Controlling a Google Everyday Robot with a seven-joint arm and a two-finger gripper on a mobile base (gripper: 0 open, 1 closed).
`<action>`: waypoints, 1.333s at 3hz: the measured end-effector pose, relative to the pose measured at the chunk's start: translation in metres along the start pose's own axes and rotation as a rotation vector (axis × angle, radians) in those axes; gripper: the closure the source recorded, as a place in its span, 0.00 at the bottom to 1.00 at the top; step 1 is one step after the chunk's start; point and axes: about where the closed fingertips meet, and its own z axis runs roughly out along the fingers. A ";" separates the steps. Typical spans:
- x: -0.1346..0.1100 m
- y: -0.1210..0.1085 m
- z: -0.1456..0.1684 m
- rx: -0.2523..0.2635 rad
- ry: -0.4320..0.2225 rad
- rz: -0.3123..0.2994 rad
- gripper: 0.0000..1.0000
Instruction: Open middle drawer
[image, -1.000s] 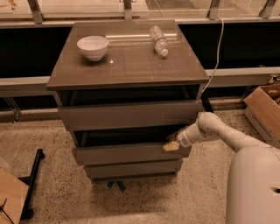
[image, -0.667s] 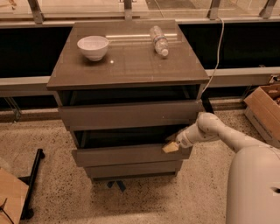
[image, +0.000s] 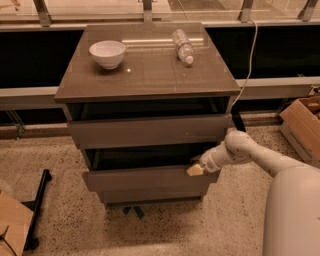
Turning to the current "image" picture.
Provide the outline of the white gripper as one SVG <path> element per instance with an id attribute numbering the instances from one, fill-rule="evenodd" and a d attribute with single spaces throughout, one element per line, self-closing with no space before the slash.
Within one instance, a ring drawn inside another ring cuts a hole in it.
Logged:
<path id="1" fill-rule="evenodd" d="M 204 170 L 208 173 L 214 173 L 222 168 L 222 150 L 219 146 L 211 148 L 201 155 L 197 155 L 191 158 L 190 162 L 193 164 L 190 166 L 186 173 L 189 176 L 201 176 L 204 174 Z"/>

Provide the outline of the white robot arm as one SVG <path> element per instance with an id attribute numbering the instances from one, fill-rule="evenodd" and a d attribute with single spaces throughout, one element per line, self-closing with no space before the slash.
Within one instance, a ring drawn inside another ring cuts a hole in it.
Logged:
<path id="1" fill-rule="evenodd" d="M 227 165 L 257 164 L 273 177 L 264 218 L 263 256 L 320 256 L 320 169 L 259 145 L 234 130 L 187 169 L 190 176 Z"/>

